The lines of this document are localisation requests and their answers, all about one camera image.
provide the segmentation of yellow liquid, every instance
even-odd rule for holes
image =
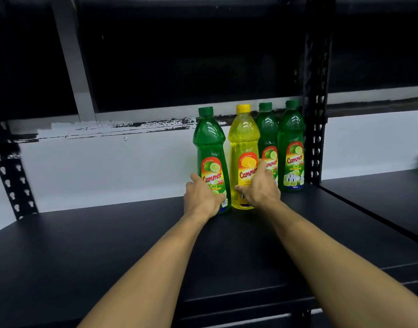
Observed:
[[[230,131],[228,132],[228,140],[230,142],[230,193],[232,198],[232,206],[237,209],[253,209],[252,206],[241,206],[238,203],[238,192],[235,191],[235,185],[238,185],[239,178],[239,158],[242,154],[253,152],[258,157],[259,149],[257,141],[261,134],[253,118],[249,113],[240,113],[233,121]]]

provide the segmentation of yellow bottle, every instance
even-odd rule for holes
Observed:
[[[259,149],[257,141],[261,134],[256,122],[250,116],[249,104],[236,106],[236,118],[233,121],[228,140],[230,149],[230,193],[232,206],[238,209],[253,209],[240,193],[235,191],[235,185],[249,186],[259,164]]]

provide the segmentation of green bottle cap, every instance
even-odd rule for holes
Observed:
[[[200,117],[213,116],[213,107],[201,107],[198,109],[198,115]]]
[[[288,100],[286,103],[286,109],[297,109],[300,105],[299,100]]]
[[[272,102],[261,102],[259,104],[259,111],[272,111],[273,110],[273,103]]]

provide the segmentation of plastic bottle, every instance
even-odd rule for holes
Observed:
[[[249,186],[259,163],[257,141],[261,136],[256,122],[250,116],[250,105],[236,106],[236,118],[228,132],[230,141],[230,182],[232,206],[252,209],[248,201],[235,191],[235,185]]]
[[[226,200],[218,210],[218,214],[222,214],[232,207],[226,156],[223,149],[226,136],[213,118],[213,107],[199,108],[198,114],[201,118],[195,128],[192,141],[197,147],[198,175],[214,193],[226,195]]]
[[[301,190],[305,182],[303,159],[305,123],[298,108],[298,100],[287,101],[285,113],[279,122],[277,148],[282,179],[278,182],[278,187],[280,191],[284,192]]]
[[[279,133],[279,127],[272,110],[273,104],[271,102],[259,104],[259,115],[257,116],[256,124],[261,137],[257,142],[257,146],[259,148],[259,157],[267,163],[267,169],[273,172],[277,183],[277,134]]]

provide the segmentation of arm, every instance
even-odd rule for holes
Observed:
[[[79,328],[168,328],[195,240],[216,215],[224,194],[215,195],[196,174],[186,184],[184,215],[100,299]]]
[[[418,328],[418,297],[282,203],[265,168],[261,160],[250,187],[237,190],[270,219],[332,323]]]

